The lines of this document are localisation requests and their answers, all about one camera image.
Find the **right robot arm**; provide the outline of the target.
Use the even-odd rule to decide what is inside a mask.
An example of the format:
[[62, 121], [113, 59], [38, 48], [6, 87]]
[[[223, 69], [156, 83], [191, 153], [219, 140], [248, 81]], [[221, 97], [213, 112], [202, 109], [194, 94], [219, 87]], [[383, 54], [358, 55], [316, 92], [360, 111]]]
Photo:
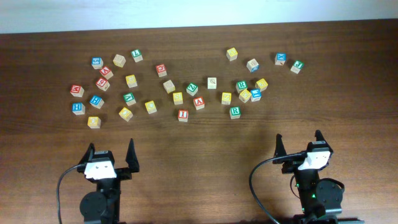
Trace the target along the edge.
[[293, 174], [302, 214], [293, 217], [294, 223], [364, 223], [358, 218], [339, 219], [343, 209], [342, 182], [319, 176], [319, 172], [329, 165], [333, 149], [321, 131], [315, 131], [315, 140], [310, 141], [306, 150], [287, 154], [282, 135], [276, 135], [274, 164], [282, 164], [283, 174]]

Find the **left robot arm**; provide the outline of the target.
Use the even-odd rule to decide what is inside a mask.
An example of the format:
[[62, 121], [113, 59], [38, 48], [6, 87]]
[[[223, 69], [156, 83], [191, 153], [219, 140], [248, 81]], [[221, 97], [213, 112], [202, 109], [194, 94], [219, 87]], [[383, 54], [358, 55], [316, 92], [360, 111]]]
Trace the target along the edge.
[[77, 171], [85, 175], [96, 190], [87, 193], [80, 202], [80, 213], [85, 223], [119, 223], [121, 182], [132, 179], [140, 171], [134, 140], [131, 139], [126, 154], [127, 167], [115, 168], [111, 151], [96, 151], [94, 144], [78, 163]]

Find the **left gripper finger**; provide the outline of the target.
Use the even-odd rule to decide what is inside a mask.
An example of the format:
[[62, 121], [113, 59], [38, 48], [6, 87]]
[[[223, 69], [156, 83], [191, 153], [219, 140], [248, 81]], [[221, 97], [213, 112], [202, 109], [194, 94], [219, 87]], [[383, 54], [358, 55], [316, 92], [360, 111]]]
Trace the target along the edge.
[[139, 172], [139, 162], [136, 156], [133, 138], [130, 139], [128, 145], [126, 163], [128, 164], [130, 172]]
[[83, 155], [83, 157], [81, 158], [81, 160], [79, 161], [78, 164], [85, 165], [88, 162], [90, 162], [93, 158], [94, 153], [95, 153], [95, 146], [93, 143], [90, 143], [87, 151], [85, 152], [85, 154]]

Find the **red I block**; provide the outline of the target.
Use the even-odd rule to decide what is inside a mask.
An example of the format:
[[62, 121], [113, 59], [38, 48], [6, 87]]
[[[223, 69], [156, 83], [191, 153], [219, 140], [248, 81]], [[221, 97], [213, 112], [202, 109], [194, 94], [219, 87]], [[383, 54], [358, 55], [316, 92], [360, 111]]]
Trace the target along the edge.
[[188, 121], [188, 110], [179, 110], [177, 118], [180, 122], [187, 122]]

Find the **yellow C block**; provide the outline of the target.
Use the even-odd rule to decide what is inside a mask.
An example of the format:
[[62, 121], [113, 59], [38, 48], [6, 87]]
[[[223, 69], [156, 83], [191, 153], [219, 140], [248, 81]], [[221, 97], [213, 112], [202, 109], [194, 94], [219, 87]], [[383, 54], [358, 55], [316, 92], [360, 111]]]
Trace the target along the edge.
[[157, 108], [154, 101], [145, 102], [145, 107], [149, 114], [157, 112]]

